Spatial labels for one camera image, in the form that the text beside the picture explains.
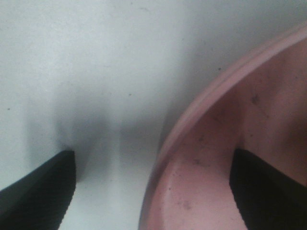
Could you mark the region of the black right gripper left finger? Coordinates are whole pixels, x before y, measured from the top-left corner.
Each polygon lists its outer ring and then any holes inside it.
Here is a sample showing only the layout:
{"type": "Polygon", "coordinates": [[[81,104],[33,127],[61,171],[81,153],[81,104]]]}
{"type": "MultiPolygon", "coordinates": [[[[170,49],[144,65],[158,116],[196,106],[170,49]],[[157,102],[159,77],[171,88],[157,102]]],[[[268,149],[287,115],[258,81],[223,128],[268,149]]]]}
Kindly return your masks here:
{"type": "Polygon", "coordinates": [[[62,151],[0,192],[2,230],[57,230],[76,188],[74,151],[62,151]]]}

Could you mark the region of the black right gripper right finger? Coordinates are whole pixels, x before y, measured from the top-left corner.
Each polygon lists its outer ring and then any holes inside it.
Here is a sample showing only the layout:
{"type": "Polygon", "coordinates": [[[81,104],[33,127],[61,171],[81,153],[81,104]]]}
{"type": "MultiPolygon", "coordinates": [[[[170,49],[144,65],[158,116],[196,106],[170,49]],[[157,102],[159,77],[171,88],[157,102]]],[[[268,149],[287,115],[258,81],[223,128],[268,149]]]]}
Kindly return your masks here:
{"type": "Polygon", "coordinates": [[[235,150],[229,185],[247,229],[307,228],[307,188],[255,154],[235,150]]]}

